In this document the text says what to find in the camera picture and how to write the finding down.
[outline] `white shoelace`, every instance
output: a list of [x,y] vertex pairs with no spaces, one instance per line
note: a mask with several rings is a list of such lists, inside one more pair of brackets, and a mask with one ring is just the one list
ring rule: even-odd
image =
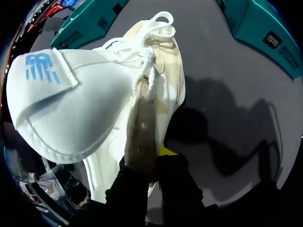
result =
[[[160,17],[166,18],[168,22],[156,21]],[[133,95],[136,94],[140,79],[145,75],[148,76],[149,85],[147,97],[151,100],[154,98],[154,53],[152,47],[145,44],[145,40],[147,38],[157,41],[170,40],[176,33],[175,28],[171,26],[173,22],[174,18],[169,12],[159,12],[146,22],[132,38],[113,38],[107,41],[102,47],[93,50],[102,51],[109,59],[118,64],[138,69],[138,73],[135,75],[136,81],[133,86]],[[168,35],[152,33],[159,29],[167,29]]]

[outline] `new balance logo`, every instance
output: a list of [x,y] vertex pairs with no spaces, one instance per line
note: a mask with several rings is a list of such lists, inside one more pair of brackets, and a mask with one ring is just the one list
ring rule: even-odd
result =
[[44,81],[44,75],[46,75],[46,79],[48,82],[52,82],[52,77],[57,84],[60,84],[60,80],[58,74],[55,71],[49,71],[49,68],[53,66],[51,57],[46,53],[39,54],[30,54],[26,56],[25,64],[30,65],[30,69],[26,70],[27,80],[31,77],[33,80],[36,80],[36,72],[39,74],[39,78],[41,81]]

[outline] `teal bin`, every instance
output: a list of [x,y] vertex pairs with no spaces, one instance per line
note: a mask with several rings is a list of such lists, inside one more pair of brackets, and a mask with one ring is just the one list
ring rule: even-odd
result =
[[51,43],[76,49],[104,37],[128,0],[86,0],[66,19]]
[[288,29],[267,0],[216,0],[235,39],[274,60],[291,78],[303,75],[303,56]]

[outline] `yellow object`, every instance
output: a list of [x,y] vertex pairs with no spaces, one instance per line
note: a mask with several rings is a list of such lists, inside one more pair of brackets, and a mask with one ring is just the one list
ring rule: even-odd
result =
[[171,150],[166,149],[165,147],[161,146],[159,147],[159,156],[163,155],[177,155],[175,152],[172,152]]

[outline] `white sneaker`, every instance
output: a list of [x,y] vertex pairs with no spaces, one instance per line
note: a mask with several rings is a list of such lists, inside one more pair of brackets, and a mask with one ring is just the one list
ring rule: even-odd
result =
[[[156,21],[166,17],[168,23]],[[149,90],[151,97],[155,98],[157,113],[156,145],[163,145],[166,130],[173,113],[183,103],[185,98],[185,79],[181,54],[176,40],[173,38],[175,29],[171,25],[173,17],[168,12],[160,12],[151,20],[140,21],[134,25],[123,38],[108,41],[104,46],[94,49],[102,51],[107,46],[113,52],[133,54],[143,47],[152,47],[153,69],[155,79],[149,76],[149,85],[155,88],[155,94]],[[92,155],[84,159],[87,170],[91,198],[99,202],[106,202],[105,191],[109,189],[119,171],[125,149],[127,148],[128,119],[132,117],[133,106],[127,105],[107,139]]]
[[150,73],[152,60],[150,47],[126,54],[48,49],[18,56],[7,80],[15,129],[48,160],[81,161],[113,131],[125,105],[135,103],[136,84]]

